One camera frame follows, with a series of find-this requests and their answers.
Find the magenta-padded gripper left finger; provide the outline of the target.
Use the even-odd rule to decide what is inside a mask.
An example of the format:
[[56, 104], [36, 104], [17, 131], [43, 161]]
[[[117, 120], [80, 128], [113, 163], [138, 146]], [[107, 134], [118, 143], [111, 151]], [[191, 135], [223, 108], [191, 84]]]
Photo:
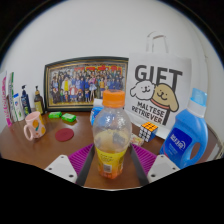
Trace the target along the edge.
[[79, 186], [83, 186], [94, 154], [94, 145], [90, 144], [69, 156], [59, 155], [45, 170]]

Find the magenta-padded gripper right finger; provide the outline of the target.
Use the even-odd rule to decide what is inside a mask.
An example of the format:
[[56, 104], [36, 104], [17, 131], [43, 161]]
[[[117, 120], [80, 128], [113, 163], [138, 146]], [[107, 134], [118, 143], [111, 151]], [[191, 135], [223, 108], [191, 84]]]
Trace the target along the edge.
[[130, 146], [130, 154], [142, 186], [179, 171], [165, 155], [155, 155], [138, 145]]

